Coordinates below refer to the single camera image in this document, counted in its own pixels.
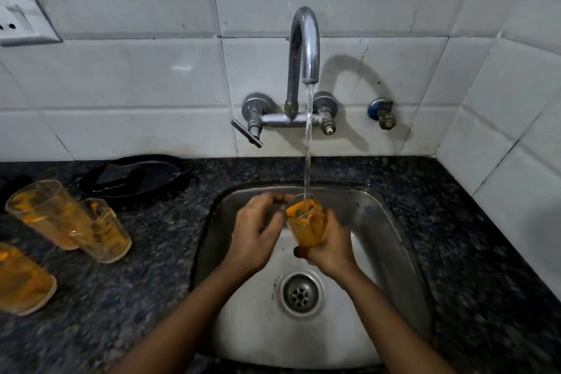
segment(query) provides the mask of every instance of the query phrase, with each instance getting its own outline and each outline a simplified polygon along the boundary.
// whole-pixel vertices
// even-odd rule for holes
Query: glass
[[[70,232],[70,236],[82,250],[103,264],[116,262],[127,254],[132,245],[131,237],[105,200],[87,198],[78,206],[88,221]]]
[[[312,194],[306,202],[304,194],[297,195],[295,202],[286,210],[286,223],[292,235],[303,247],[319,244],[325,234],[325,215],[321,204]]]
[[[10,244],[0,243],[0,309],[19,316],[45,306],[57,280]]]
[[[25,186],[6,202],[6,211],[61,249],[78,248],[69,232],[83,221],[83,213],[58,180],[40,180]]]

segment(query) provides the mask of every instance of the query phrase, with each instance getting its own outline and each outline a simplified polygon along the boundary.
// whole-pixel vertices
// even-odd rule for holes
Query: black pan
[[[104,163],[82,176],[78,189],[89,197],[104,199],[113,208],[146,202],[169,191],[182,189],[189,183],[189,172],[193,169],[191,162],[165,154],[136,155],[111,160],[110,163],[137,165],[144,171],[136,183],[128,184],[122,189],[97,191],[96,183],[107,166]]]

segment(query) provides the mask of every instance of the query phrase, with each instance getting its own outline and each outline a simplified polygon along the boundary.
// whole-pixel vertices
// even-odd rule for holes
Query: sink basin
[[[238,189],[216,202],[206,225],[193,273],[193,286],[221,263],[236,212],[266,191],[301,194],[300,186]],[[312,188],[350,229],[356,261],[421,336],[432,329],[432,301],[418,274],[411,246],[400,225],[368,186]],[[272,216],[277,207],[272,207]],[[265,268],[226,303],[200,352],[265,366],[335,369],[380,364],[354,306],[319,269],[292,254],[296,246],[284,227]]]

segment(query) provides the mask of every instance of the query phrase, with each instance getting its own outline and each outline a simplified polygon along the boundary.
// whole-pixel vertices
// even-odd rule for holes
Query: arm
[[[296,257],[316,264],[351,298],[378,354],[392,374],[453,374],[455,371],[414,332],[389,301],[357,266],[351,235],[332,210],[326,213],[324,240],[313,247],[296,247]]]
[[[269,261],[285,214],[277,212],[261,232],[267,209],[273,202],[290,203],[292,200],[291,195],[278,193],[252,198],[238,212],[232,243],[221,265],[110,372],[185,372],[193,361],[200,337],[230,296]]]

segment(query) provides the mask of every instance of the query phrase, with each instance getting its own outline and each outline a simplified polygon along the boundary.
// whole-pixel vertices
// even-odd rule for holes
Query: speckled granite surface
[[[98,162],[0,163],[0,175],[67,182]],[[14,243],[57,278],[41,311],[0,315],[0,372],[102,372],[188,294],[201,225],[214,199],[246,181],[295,181],[300,158],[195,160],[181,192],[119,214],[133,247],[102,265],[0,216]],[[433,345],[460,372],[561,370],[561,304],[436,160],[324,157],[312,179],[361,182],[409,236],[437,303]],[[197,357],[190,372],[285,372]]]

